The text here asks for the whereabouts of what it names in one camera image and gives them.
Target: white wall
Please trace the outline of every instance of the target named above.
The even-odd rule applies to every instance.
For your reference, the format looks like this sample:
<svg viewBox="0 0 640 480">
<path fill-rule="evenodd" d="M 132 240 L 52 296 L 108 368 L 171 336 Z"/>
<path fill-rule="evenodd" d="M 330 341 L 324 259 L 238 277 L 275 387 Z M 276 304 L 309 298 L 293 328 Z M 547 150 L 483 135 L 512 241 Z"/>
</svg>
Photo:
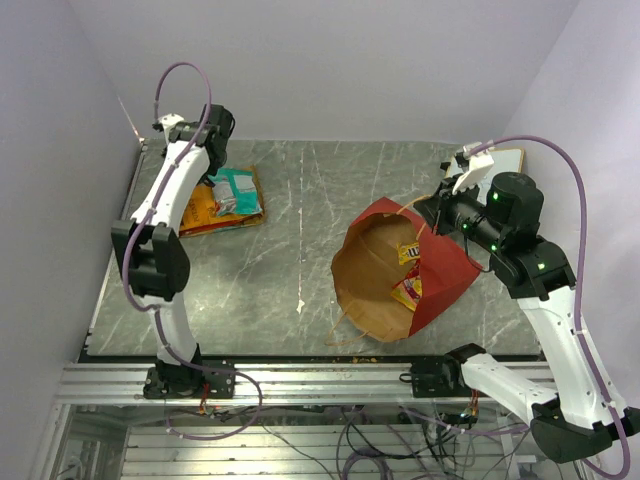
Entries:
<svg viewBox="0 0 640 480">
<path fill-rule="evenodd" d="M 640 3 L 582 0 L 506 129 L 556 141 L 586 184 L 589 237 L 585 318 L 627 402 L 640 407 Z M 569 169 L 526 145 L 545 192 L 543 234 L 577 257 L 578 200 Z M 640 438 L 632 439 L 640 461 Z M 618 471 L 618 449 L 606 456 Z M 640 465 L 629 478 L 640 478 Z"/>
<path fill-rule="evenodd" d="M 577 0 L 71 0 L 141 134 L 171 62 L 208 72 L 236 138 L 441 140 L 502 132 Z M 177 72 L 162 111 L 199 114 Z"/>
<path fill-rule="evenodd" d="M 0 478 L 80 351 L 139 148 L 65 0 L 0 7 Z"/>
</svg>

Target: table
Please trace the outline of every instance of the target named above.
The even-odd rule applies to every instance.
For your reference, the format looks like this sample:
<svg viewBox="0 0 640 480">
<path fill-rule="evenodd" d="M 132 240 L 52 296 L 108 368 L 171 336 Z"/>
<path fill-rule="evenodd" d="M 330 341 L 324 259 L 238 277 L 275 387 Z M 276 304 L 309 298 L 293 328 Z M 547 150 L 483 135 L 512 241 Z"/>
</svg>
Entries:
<svg viewBox="0 0 640 480">
<path fill-rule="evenodd" d="M 162 164 L 161 140 L 146 141 L 129 213 Z M 494 354 L 537 354 L 526 317 L 493 274 L 481 274 L 446 312 L 394 343 L 364 338 L 324 344 L 340 318 L 330 271 L 349 223 L 372 201 L 404 204 L 435 190 L 440 163 L 457 146 L 427 142 L 233 140 L 227 167 L 256 165 L 263 225 L 182 239 L 191 259 L 185 301 L 203 354 L 257 356 L 442 354 L 475 342 Z M 487 263 L 471 246 L 470 254 Z M 342 322 L 336 341 L 359 332 Z M 126 302 L 110 262 L 91 327 L 90 355 L 155 355 L 145 314 Z"/>
</svg>

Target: brown paper bag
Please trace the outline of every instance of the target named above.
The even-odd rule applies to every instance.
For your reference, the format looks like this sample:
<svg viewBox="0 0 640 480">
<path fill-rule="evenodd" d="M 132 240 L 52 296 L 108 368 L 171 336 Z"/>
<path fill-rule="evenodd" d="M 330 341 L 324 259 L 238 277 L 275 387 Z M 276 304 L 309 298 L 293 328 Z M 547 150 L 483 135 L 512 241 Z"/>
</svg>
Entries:
<svg viewBox="0 0 640 480">
<path fill-rule="evenodd" d="M 398 214 L 400 209 L 401 205 L 388 198 L 374 202 L 351 224 L 331 264 L 338 303 L 345 315 L 363 332 L 360 337 L 370 335 L 381 342 L 407 338 L 428 325 L 479 273 L 453 240 L 423 228 L 424 219 L 409 210 Z M 412 267 L 411 262 L 399 265 L 396 247 L 414 243 L 421 229 L 422 298 L 412 312 L 390 293 Z"/>
</svg>

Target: teal packet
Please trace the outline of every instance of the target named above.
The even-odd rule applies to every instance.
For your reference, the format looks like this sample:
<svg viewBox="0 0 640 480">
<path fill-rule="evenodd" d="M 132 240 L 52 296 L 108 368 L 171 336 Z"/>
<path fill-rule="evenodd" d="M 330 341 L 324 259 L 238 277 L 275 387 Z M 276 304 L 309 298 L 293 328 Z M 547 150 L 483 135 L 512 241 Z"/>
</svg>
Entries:
<svg viewBox="0 0 640 480">
<path fill-rule="evenodd" d="M 218 174 L 209 175 L 213 182 L 213 197 L 221 207 L 221 215 L 236 213 L 254 215 L 262 212 L 253 173 L 232 168 L 220 168 Z"/>
</svg>

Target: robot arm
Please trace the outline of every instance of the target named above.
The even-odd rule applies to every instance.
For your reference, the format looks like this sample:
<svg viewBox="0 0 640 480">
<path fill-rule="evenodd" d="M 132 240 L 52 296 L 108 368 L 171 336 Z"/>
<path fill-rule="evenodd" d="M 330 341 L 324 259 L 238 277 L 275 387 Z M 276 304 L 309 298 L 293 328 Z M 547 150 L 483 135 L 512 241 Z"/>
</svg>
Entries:
<svg viewBox="0 0 640 480">
<path fill-rule="evenodd" d="M 145 306 L 159 305 L 162 308 L 162 328 L 171 348 L 179 358 L 201 364 L 200 352 L 189 322 L 184 303 L 183 290 L 189 279 L 189 258 L 177 232 L 191 193 L 207 175 L 215 175 L 226 162 L 226 145 L 232 133 L 234 119 L 220 105 L 211 105 L 206 127 L 179 165 L 176 158 L 192 140 L 200 122 L 188 123 L 178 115 L 162 117 L 155 125 L 164 131 L 167 151 L 160 173 L 130 220 L 114 223 L 111 237 L 116 259 L 122 275 L 125 249 L 135 228 L 143 221 L 158 192 L 161 196 L 153 215 L 144 226 L 134 246 L 129 263 L 129 281 L 133 294 Z M 175 166 L 164 188 L 165 174 Z M 160 390 L 166 393 L 185 393 L 197 390 L 201 375 L 193 369 L 180 365 L 163 346 L 155 328 L 155 311 L 148 315 L 156 334 Z"/>
<path fill-rule="evenodd" d="M 491 254 L 490 268 L 531 322 L 558 390 L 521 377 L 473 344 L 449 353 L 447 376 L 518 415 L 550 459 L 564 463 L 594 455 L 618 438 L 609 406 L 623 418 L 627 435 L 640 428 L 640 411 L 627 407 L 611 384 L 586 327 L 574 331 L 575 277 L 560 247 L 537 234 L 542 192 L 524 174 L 501 173 L 493 179 L 485 207 L 476 200 L 473 184 L 488 171 L 487 163 L 470 161 L 467 172 L 445 178 L 435 195 L 414 206 L 436 233 L 457 230 Z M 600 393 L 578 335 L 595 353 L 610 388 L 610 404 Z"/>
</svg>

